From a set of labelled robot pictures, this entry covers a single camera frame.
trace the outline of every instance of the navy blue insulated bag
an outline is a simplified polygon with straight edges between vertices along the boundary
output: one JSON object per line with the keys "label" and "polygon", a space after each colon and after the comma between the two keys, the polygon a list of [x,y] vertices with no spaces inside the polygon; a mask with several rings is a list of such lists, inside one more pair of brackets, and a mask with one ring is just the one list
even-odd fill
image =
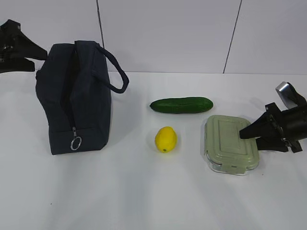
{"label": "navy blue insulated bag", "polygon": [[[110,84],[106,58],[121,75],[121,89]],[[115,57],[98,43],[54,44],[36,74],[36,94],[48,119],[51,153],[102,149],[110,131],[110,90],[123,93],[128,83]]]}

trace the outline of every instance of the yellow lemon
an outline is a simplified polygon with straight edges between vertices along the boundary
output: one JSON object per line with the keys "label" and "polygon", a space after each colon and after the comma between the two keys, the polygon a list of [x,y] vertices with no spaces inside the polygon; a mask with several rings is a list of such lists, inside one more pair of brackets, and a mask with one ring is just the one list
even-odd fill
{"label": "yellow lemon", "polygon": [[172,127],[164,127],[155,136],[155,145],[160,152],[167,153],[177,144],[177,134]]}

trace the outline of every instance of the container lid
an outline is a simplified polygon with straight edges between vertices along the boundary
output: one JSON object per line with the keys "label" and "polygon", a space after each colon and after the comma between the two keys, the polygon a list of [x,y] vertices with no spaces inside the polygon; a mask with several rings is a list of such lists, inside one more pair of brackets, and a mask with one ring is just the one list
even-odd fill
{"label": "container lid", "polygon": [[259,163],[256,140],[241,139],[239,132],[250,125],[240,117],[213,115],[206,124],[206,153],[210,161],[231,174],[244,174]]}

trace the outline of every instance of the cucumber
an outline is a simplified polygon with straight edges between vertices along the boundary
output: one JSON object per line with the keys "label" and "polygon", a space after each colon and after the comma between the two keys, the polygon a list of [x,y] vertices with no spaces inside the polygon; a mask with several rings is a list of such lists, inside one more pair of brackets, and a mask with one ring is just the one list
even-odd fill
{"label": "cucumber", "polygon": [[155,101],[150,107],[166,114],[197,114],[213,107],[213,102],[205,97],[166,98]]}

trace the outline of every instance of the white table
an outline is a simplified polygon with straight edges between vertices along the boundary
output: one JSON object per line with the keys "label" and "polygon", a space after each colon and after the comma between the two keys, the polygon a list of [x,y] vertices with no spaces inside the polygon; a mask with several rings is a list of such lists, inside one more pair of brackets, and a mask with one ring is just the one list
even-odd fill
{"label": "white table", "polygon": [[[129,73],[113,94],[108,145],[52,156],[47,119],[33,73],[0,75],[0,229],[3,230],[288,230],[305,229],[305,151],[260,153],[247,176],[213,172],[203,160],[203,125],[211,115],[255,121],[276,102],[281,81],[307,96],[306,76]],[[114,84],[120,80],[110,74]],[[166,115],[149,103],[205,96],[214,108]],[[177,148],[158,153],[154,136],[172,126]]]}

